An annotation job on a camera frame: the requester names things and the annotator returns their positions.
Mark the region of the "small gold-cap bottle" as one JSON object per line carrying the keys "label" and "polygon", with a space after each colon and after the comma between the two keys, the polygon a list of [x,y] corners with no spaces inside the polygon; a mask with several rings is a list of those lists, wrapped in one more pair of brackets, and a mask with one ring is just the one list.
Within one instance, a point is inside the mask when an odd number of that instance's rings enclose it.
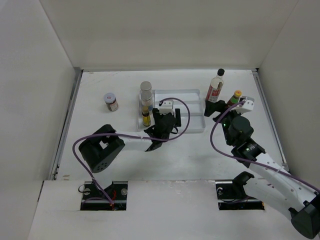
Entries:
{"label": "small gold-cap bottle", "polygon": [[142,114],[142,124],[145,127],[149,127],[151,125],[151,117],[150,117],[149,107],[143,106],[141,114]]}

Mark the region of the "silver-lid jar blue label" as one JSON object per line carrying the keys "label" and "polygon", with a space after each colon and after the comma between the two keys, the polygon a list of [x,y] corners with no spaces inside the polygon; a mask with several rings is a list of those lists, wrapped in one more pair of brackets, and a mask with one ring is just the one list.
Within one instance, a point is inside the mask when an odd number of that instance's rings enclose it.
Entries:
{"label": "silver-lid jar blue label", "polygon": [[143,81],[140,84],[141,92],[152,92],[152,84],[149,81]]}

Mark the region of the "tall soy sauce bottle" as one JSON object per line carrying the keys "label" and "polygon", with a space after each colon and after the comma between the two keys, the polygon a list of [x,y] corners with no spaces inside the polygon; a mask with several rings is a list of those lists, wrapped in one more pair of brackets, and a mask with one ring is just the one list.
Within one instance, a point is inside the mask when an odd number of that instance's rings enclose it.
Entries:
{"label": "tall soy sauce bottle", "polygon": [[206,94],[206,101],[211,103],[216,103],[218,97],[221,93],[222,87],[224,85],[223,76],[225,74],[225,70],[223,68],[218,69],[216,77],[214,77],[209,85],[207,94]]}

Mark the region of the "dark jar white red lid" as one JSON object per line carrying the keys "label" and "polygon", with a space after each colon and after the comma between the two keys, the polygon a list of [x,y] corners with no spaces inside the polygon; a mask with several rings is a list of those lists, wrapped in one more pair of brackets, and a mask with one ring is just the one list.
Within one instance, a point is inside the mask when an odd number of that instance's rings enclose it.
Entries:
{"label": "dark jar white red lid", "polygon": [[116,96],[112,92],[106,93],[104,95],[103,99],[104,99],[105,104],[107,105],[107,108],[111,112],[114,112],[119,108]]}

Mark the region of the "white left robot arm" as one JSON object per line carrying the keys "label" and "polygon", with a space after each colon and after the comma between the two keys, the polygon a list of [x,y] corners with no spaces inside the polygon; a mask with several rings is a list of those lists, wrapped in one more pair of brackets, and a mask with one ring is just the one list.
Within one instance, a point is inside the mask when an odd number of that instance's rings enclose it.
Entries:
{"label": "white left robot arm", "polygon": [[80,143],[78,150],[88,165],[85,169],[94,184],[97,182],[93,174],[108,168],[122,150],[151,152],[170,141],[170,134],[178,133],[178,127],[182,125],[179,108],[167,114],[154,108],[152,114],[155,124],[144,131],[121,133],[110,124],[105,124],[94,134],[82,137],[73,144],[72,151],[75,153],[76,144]]}

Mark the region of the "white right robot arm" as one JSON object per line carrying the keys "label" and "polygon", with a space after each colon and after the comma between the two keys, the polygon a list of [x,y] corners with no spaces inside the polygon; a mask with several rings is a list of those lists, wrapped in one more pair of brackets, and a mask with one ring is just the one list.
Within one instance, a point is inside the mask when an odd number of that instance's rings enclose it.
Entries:
{"label": "white right robot arm", "polygon": [[233,147],[229,158],[248,169],[233,179],[231,190],[238,198],[253,197],[271,206],[312,240],[320,233],[320,190],[291,175],[252,139],[254,129],[242,115],[253,108],[250,97],[231,106],[223,100],[205,101],[204,116],[219,113],[214,127],[221,124],[226,144]]}

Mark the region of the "green-label yellow-cap sauce bottle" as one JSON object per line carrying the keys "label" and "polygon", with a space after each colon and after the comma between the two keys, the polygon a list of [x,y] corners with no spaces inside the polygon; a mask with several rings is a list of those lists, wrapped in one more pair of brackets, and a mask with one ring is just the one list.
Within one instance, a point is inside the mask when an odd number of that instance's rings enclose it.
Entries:
{"label": "green-label yellow-cap sauce bottle", "polygon": [[239,102],[240,97],[242,96],[241,90],[236,90],[231,98],[228,100],[227,105],[232,106]]}

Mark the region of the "white divided organizer tray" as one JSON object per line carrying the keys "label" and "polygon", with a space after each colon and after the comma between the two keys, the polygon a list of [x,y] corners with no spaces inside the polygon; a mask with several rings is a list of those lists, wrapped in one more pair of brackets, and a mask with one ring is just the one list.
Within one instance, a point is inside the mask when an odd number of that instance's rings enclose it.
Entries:
{"label": "white divided organizer tray", "polygon": [[204,103],[200,96],[199,89],[155,89],[153,94],[153,106],[158,107],[159,101],[164,98],[178,98],[182,100],[189,108],[190,116],[185,106],[179,101],[173,101],[173,107],[180,109],[181,126],[178,132],[182,132],[190,120],[189,126],[186,128],[187,134],[202,133],[206,128],[204,117]]}

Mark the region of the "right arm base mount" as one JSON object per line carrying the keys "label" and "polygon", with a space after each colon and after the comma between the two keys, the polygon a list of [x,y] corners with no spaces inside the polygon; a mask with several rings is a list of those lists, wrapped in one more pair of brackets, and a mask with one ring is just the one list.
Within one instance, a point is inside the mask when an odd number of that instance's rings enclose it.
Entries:
{"label": "right arm base mount", "polygon": [[264,203],[245,193],[244,185],[254,175],[242,172],[234,179],[215,182],[218,208],[220,211],[265,210]]}

